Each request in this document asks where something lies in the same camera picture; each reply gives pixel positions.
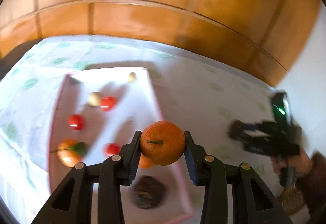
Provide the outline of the dark sleeved right forearm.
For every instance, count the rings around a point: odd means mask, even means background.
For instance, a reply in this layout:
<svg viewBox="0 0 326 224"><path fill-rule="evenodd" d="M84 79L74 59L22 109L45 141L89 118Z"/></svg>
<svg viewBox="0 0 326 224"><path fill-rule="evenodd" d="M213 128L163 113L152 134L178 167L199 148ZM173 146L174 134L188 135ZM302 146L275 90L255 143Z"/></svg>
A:
<svg viewBox="0 0 326 224"><path fill-rule="evenodd" d="M313 162L312 170L303 178L297 177L296 187L302 192L311 216L317 213L325 215L325 157L315 152L310 159Z"/></svg>

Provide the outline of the person's right hand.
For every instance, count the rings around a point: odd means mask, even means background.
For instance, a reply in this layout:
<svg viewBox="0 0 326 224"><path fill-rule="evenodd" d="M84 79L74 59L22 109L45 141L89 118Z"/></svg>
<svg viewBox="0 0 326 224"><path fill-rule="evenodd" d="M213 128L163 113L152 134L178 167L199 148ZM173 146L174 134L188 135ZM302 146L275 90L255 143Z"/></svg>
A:
<svg viewBox="0 0 326 224"><path fill-rule="evenodd" d="M275 174L280 174L282 168L294 167L296 176L303 178L307 176L313 167L313 162L302 148L299 155L289 156L287 159L271 157L272 168Z"/></svg>

